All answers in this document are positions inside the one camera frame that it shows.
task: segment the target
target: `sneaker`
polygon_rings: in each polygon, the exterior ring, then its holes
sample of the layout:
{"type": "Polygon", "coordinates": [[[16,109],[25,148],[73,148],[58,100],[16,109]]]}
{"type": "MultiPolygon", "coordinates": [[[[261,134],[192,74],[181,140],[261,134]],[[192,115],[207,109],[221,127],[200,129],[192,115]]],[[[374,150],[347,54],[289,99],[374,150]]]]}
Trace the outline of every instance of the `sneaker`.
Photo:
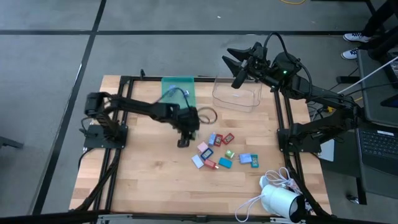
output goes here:
{"type": "Polygon", "coordinates": [[[356,47],[352,50],[347,50],[347,51],[341,53],[341,57],[346,60],[352,60],[352,59],[356,59],[357,53],[358,53],[358,48],[356,47]]]}
{"type": "Polygon", "coordinates": [[[366,37],[366,36],[362,35],[361,32],[357,32],[357,33],[351,33],[351,34],[344,34],[343,39],[350,41],[350,42],[366,43],[371,39],[371,37],[366,37]]]}

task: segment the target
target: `person's foot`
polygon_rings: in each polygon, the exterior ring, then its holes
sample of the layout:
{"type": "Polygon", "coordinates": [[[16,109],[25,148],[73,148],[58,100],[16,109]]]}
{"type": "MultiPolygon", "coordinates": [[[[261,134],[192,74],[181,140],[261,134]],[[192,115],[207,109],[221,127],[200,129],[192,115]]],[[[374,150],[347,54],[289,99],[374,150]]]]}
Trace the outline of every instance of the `person's foot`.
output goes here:
{"type": "Polygon", "coordinates": [[[366,43],[371,39],[371,37],[366,37],[366,36],[362,35],[361,32],[356,32],[356,33],[344,34],[343,39],[345,39],[349,42],[366,43]]]}
{"type": "Polygon", "coordinates": [[[352,50],[347,50],[347,51],[341,53],[341,57],[346,60],[352,60],[352,59],[356,59],[357,53],[358,53],[358,48],[356,47],[352,50]]]}

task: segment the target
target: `wooden table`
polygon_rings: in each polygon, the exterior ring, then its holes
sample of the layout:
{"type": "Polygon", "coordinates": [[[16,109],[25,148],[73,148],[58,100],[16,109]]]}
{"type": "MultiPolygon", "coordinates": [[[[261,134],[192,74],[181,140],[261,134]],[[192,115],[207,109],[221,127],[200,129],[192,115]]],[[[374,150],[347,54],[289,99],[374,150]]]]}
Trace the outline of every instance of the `wooden table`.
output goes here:
{"type": "MultiPolygon", "coordinates": [[[[106,75],[100,91],[116,93],[120,76],[106,75]]],[[[213,105],[213,83],[196,82],[197,108],[211,106],[218,113],[212,125],[201,124],[199,137],[188,148],[177,148],[180,135],[169,124],[160,124],[149,117],[129,113],[127,144],[121,154],[113,195],[112,212],[173,213],[233,215],[245,201],[260,194],[259,178],[267,170],[284,166],[276,138],[277,113],[273,93],[265,85],[262,101],[252,112],[240,112],[213,105]],[[211,160],[218,162],[227,149],[236,155],[254,153],[259,156],[259,168],[242,165],[234,156],[232,168],[197,169],[191,157],[197,145],[207,142],[212,132],[233,133],[235,139],[227,146],[213,147],[211,160]]],[[[132,98],[153,102],[161,95],[161,82],[135,81],[132,98]]],[[[295,122],[310,121],[304,101],[291,101],[295,122]]],[[[81,162],[70,208],[79,206],[98,182],[104,149],[94,149],[81,162]]],[[[301,153],[305,183],[324,210],[330,212],[329,200],[319,160],[309,153],[301,153]]],[[[107,186],[101,206],[104,207],[107,186]]],[[[246,214],[246,209],[239,211],[246,214]]],[[[269,215],[260,203],[250,214],[269,215]]]]}

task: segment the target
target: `shoe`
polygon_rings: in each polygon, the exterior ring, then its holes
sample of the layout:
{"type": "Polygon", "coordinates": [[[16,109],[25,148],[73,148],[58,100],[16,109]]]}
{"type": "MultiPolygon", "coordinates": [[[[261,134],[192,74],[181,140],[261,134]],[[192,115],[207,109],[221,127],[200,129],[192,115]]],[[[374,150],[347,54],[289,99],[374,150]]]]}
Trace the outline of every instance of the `shoe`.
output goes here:
{"type": "Polygon", "coordinates": [[[356,47],[352,50],[347,50],[347,51],[341,53],[341,57],[346,60],[352,60],[352,59],[356,59],[357,53],[358,53],[358,48],[356,47]]]}
{"type": "Polygon", "coordinates": [[[361,32],[356,32],[356,33],[351,33],[351,34],[344,34],[343,39],[345,39],[349,42],[366,43],[371,39],[371,37],[366,37],[366,36],[362,35],[361,32]]]}

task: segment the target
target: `pink block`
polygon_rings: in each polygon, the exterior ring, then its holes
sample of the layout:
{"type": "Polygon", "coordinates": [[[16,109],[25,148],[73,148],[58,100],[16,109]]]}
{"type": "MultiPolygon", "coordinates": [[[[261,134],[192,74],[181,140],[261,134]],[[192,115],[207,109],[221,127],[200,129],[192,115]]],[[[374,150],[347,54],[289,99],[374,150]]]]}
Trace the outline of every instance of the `pink block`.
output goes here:
{"type": "Polygon", "coordinates": [[[202,142],[199,146],[198,149],[200,152],[204,152],[206,151],[206,149],[208,149],[209,147],[206,145],[206,143],[202,142]]]}

